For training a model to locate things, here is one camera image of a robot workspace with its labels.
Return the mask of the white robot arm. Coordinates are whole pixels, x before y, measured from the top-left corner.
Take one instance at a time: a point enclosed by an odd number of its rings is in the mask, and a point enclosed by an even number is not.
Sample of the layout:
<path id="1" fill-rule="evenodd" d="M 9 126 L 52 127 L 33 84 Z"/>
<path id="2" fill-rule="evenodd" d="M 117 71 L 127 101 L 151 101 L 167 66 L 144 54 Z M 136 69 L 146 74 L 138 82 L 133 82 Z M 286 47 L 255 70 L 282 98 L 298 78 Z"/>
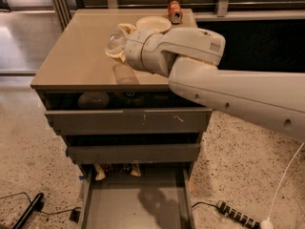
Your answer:
<path id="1" fill-rule="evenodd" d="M 122 23 L 105 54 L 169 80 L 175 94 L 299 141 L 305 140 L 302 73 L 220 70 L 225 38 L 199 28 L 160 32 Z"/>

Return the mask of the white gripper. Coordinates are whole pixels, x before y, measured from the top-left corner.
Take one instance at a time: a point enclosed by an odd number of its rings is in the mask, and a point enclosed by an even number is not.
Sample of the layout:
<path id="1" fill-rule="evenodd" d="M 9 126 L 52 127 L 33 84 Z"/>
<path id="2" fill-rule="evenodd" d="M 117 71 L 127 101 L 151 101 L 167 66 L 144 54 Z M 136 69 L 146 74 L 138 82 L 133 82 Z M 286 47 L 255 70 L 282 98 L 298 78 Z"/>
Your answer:
<path id="1" fill-rule="evenodd" d="M 122 63 L 126 62 L 134 70 L 157 73 L 159 66 L 155 43 L 159 32 L 149 28 L 136 29 L 136 26 L 129 23 L 120 23 L 117 28 L 128 36 L 125 48 L 105 49 L 106 56 Z"/>

